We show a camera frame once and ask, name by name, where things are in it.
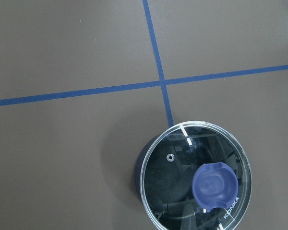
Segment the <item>dark blue saucepan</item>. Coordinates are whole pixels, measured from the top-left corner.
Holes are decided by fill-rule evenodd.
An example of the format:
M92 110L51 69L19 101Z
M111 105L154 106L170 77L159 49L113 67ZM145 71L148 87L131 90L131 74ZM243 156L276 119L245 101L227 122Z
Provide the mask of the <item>dark blue saucepan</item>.
M135 164L135 170L134 170L134 184L135 184L135 189L136 189L136 193L137 193L137 197L139 198L140 201L142 201L141 199L141 193L140 193L140 187L141 187L141 183L140 183L140 179L141 179L141 168L142 168L142 164L144 161L144 158L147 154L147 151L149 150L149 148L151 147L151 145L153 144L153 142L158 138L158 135L153 137L149 142L147 142L147 144L142 148L136 164Z

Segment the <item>glass pot lid blue knob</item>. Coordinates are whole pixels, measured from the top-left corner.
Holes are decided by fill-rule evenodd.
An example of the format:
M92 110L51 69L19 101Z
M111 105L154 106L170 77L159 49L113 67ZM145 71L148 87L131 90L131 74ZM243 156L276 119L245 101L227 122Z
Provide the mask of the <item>glass pot lid blue knob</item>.
M247 210L252 173L230 132L188 121L158 135L140 183L142 204L158 230L233 230Z

